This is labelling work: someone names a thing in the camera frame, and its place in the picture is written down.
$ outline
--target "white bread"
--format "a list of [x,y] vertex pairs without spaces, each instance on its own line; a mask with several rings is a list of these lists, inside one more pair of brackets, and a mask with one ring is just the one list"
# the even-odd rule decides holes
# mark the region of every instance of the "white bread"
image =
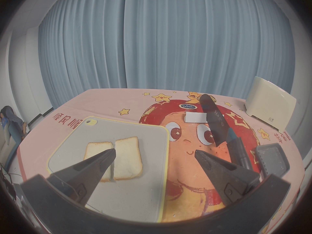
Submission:
[[[90,142],[85,149],[85,156],[83,160],[90,158],[94,155],[99,154],[107,149],[113,148],[113,143],[111,142]],[[107,168],[106,172],[104,173],[103,177],[101,178],[101,182],[108,182],[110,181],[110,166]]]
[[116,140],[116,158],[114,161],[114,180],[131,179],[143,172],[138,137]]

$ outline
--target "blue curtain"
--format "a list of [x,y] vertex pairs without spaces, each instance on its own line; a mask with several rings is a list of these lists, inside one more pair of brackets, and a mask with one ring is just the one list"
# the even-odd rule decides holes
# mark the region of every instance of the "blue curtain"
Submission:
[[59,0],[39,27],[54,108],[90,88],[246,98],[254,76],[287,92],[289,20],[273,0]]

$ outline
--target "white toaster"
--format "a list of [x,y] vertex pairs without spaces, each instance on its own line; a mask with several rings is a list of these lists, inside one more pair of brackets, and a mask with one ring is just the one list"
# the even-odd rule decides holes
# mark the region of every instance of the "white toaster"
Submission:
[[280,133],[285,130],[295,105],[296,99],[293,96],[258,76],[255,76],[245,102],[249,116],[263,120]]

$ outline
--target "cutting board hole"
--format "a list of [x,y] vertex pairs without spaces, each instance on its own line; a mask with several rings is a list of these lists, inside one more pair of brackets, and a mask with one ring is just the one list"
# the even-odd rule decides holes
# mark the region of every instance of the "cutting board hole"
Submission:
[[94,126],[96,123],[97,123],[97,120],[96,120],[96,119],[87,119],[87,120],[85,121],[85,124],[86,124],[86,125],[89,125],[89,126]]

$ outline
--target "cutting board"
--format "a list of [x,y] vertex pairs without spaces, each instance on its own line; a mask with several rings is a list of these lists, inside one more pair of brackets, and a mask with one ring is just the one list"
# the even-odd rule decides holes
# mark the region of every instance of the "cutting board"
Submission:
[[61,143],[47,161],[54,173],[83,160],[89,142],[137,136],[142,175],[129,180],[100,182],[86,207],[100,213],[139,222],[162,218],[169,151],[169,132],[162,126],[130,123],[90,116]]

